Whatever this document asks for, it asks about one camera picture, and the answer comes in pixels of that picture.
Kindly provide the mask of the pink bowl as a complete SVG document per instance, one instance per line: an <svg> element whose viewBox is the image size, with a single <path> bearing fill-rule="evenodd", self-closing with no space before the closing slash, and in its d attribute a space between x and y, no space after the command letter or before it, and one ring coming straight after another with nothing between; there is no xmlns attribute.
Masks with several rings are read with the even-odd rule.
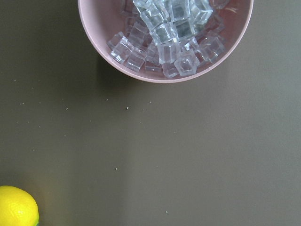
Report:
<svg viewBox="0 0 301 226"><path fill-rule="evenodd" d="M166 78L162 73L148 72L142 69L134 72L110 57L107 41L124 28L125 18L120 15L119 0L79 0L78 9L83 28L98 54L121 73L144 82L177 83L200 77L220 65L240 43L243 38L253 10L252 0L231 0L219 15L224 19L225 29L221 32L225 40L225 51L215 63L198 68L191 76Z"/></svg>

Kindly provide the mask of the clear ice cubes pile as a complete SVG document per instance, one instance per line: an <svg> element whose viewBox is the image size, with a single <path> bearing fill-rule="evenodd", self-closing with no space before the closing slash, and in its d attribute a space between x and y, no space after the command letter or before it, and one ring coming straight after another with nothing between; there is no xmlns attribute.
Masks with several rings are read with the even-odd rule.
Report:
<svg viewBox="0 0 301 226"><path fill-rule="evenodd" d="M225 50L220 11L226 0L125 0L125 30L109 41L110 56L132 71L166 78L195 75Z"/></svg>

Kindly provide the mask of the whole yellow lemon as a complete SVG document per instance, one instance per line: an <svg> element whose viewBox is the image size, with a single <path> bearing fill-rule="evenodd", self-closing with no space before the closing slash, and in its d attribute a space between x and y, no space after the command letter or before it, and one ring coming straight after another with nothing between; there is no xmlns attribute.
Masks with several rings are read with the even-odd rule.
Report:
<svg viewBox="0 0 301 226"><path fill-rule="evenodd" d="M0 187L0 224L2 226L38 226L39 211L35 199L14 186Z"/></svg>

